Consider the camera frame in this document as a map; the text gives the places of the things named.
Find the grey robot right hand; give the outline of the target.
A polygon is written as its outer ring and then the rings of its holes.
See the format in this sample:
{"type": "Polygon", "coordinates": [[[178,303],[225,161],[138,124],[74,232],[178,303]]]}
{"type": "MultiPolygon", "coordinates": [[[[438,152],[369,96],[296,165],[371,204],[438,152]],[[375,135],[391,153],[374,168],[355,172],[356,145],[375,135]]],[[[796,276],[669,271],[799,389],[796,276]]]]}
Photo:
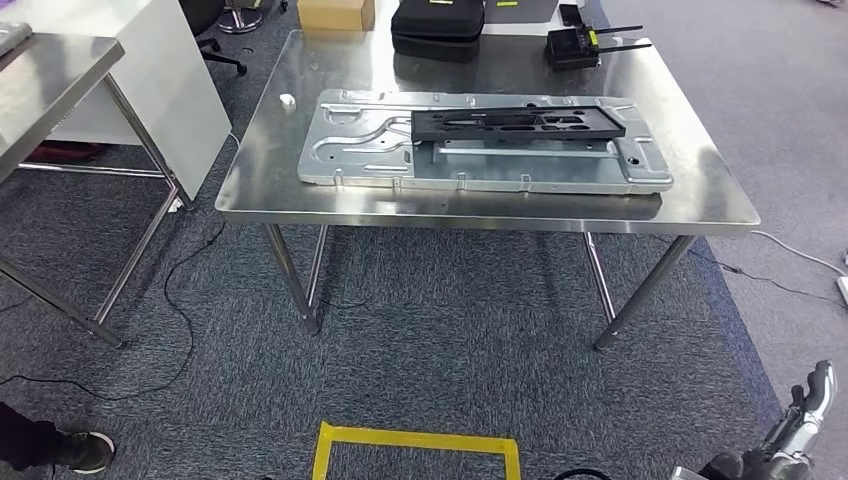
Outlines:
{"type": "Polygon", "coordinates": [[[807,375],[807,385],[797,384],[791,388],[792,402],[784,417],[760,446],[743,454],[718,454],[698,474],[705,479],[812,479],[813,460],[809,453],[821,432],[825,415],[835,403],[837,392],[832,362],[817,362],[807,375]]]}

